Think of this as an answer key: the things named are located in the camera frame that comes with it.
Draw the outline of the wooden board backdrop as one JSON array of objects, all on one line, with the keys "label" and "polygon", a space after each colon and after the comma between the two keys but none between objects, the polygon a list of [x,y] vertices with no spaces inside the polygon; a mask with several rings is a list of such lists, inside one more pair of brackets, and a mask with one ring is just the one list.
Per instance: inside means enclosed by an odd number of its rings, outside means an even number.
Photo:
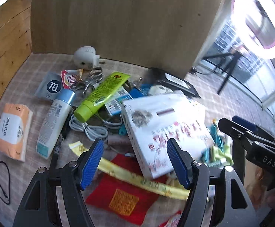
[{"label": "wooden board backdrop", "polygon": [[32,0],[32,51],[92,46],[107,59],[184,77],[224,0]]}]

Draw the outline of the grey TA sachet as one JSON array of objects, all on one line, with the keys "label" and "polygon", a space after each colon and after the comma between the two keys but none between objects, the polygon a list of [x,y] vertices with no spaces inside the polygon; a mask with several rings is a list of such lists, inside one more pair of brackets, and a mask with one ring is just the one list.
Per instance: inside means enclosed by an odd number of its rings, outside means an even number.
[{"label": "grey TA sachet", "polygon": [[48,72],[36,89],[34,96],[54,101],[62,88],[61,76],[55,72]]}]

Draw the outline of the black pen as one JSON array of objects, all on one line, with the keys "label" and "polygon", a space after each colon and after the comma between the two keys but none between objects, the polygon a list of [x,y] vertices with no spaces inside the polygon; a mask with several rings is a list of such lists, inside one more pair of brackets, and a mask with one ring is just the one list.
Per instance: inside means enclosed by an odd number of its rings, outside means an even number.
[{"label": "black pen", "polygon": [[57,166],[57,161],[62,148],[62,143],[66,139],[68,133],[69,133],[69,120],[66,120],[53,149],[53,156],[51,158],[50,167],[49,167],[50,171],[54,170]]}]

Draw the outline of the white plug adapter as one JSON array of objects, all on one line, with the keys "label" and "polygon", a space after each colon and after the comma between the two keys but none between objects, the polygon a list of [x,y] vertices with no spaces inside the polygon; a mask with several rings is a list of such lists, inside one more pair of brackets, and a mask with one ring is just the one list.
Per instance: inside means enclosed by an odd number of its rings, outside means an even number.
[{"label": "white plug adapter", "polygon": [[92,46],[78,48],[73,55],[74,64],[80,69],[92,70],[99,66],[100,56]]}]

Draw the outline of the white bottle blue cap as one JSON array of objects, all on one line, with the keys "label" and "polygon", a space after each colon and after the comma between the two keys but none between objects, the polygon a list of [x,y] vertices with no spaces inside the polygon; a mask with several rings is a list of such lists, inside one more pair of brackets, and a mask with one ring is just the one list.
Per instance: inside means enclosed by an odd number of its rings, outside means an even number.
[{"label": "white bottle blue cap", "polygon": [[75,99],[74,91],[62,89],[51,104],[37,139],[36,152],[41,157],[51,155]]}]

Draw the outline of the lime green tube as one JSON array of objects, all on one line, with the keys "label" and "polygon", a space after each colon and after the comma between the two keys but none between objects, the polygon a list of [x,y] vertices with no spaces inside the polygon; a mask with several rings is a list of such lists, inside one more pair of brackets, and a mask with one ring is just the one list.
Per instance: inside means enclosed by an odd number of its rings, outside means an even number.
[{"label": "lime green tube", "polygon": [[129,78],[130,75],[126,73],[111,73],[81,102],[74,111],[74,117],[79,122],[87,122]]}]

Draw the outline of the white box with pink print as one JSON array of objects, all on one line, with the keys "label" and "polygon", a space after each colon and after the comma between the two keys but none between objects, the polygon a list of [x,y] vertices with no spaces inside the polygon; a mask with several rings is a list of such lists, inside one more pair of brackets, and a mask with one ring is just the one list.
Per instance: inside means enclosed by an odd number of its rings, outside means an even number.
[{"label": "white box with pink print", "polygon": [[184,94],[126,100],[121,115],[142,174],[150,180],[173,170],[166,149],[170,138],[193,159],[214,144],[205,126],[206,108]]}]

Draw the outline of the red coffee sachet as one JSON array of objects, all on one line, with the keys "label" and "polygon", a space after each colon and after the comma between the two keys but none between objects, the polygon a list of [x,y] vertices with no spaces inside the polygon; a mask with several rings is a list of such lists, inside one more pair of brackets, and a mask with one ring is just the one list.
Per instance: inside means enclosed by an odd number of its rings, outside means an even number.
[{"label": "red coffee sachet", "polygon": [[61,72],[62,85],[64,89],[73,89],[82,81],[83,69],[63,70]]}]

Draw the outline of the black tripod stand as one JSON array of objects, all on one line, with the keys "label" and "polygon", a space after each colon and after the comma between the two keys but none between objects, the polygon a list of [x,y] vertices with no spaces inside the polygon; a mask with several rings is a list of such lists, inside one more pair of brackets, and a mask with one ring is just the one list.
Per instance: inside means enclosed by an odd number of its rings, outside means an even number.
[{"label": "black tripod stand", "polygon": [[[232,57],[230,61],[226,64],[226,66],[223,68],[222,65],[226,62],[227,58]],[[220,88],[217,91],[217,94],[220,95],[222,90],[224,89],[229,77],[232,75],[238,61],[240,58],[242,58],[243,55],[239,51],[234,51],[233,53],[221,53],[221,54],[215,54],[215,55],[210,55],[210,56],[204,56],[202,60],[207,61],[211,63],[210,59],[213,58],[220,58],[219,63],[215,66],[213,73],[216,73],[216,69],[221,69],[222,74],[227,73],[227,76],[225,77],[224,81],[222,82]]]}]

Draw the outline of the black flat case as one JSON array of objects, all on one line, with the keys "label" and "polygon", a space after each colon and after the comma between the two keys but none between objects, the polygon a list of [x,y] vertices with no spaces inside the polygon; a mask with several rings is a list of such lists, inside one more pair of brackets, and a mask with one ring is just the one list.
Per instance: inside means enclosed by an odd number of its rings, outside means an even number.
[{"label": "black flat case", "polygon": [[190,98],[200,98],[195,87],[188,81],[174,76],[160,68],[150,68],[153,83],[167,87],[173,91],[181,90],[186,96]]}]

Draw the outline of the light green cloth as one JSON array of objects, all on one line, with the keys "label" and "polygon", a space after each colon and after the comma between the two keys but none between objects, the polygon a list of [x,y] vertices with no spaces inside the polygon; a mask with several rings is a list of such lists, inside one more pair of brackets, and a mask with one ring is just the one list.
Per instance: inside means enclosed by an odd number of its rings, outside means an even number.
[{"label": "light green cloth", "polygon": [[232,139],[226,135],[217,136],[213,141],[213,146],[202,153],[201,162],[210,168],[234,165],[231,153]]}]

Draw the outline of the orange tissue pack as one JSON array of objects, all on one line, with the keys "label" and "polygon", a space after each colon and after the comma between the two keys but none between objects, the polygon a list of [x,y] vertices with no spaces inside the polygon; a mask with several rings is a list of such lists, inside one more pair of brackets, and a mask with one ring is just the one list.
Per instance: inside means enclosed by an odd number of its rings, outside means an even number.
[{"label": "orange tissue pack", "polygon": [[0,118],[0,152],[25,161],[33,112],[25,105],[7,103]]}]

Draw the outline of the red white sachet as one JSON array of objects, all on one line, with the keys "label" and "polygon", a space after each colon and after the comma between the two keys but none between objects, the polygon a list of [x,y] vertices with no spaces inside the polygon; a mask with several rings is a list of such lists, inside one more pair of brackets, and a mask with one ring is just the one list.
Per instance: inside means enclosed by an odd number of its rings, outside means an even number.
[{"label": "red white sachet", "polygon": [[164,223],[161,223],[158,227],[177,227],[181,215],[181,210],[177,211],[168,220],[166,220]]}]

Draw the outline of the red fabric pouch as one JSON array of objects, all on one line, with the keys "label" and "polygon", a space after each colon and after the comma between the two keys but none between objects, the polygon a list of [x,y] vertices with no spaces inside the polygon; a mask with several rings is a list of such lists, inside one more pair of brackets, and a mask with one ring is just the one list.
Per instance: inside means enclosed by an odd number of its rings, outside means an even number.
[{"label": "red fabric pouch", "polygon": [[159,195],[118,180],[106,173],[85,202],[113,212],[122,219],[142,225],[149,208]]}]

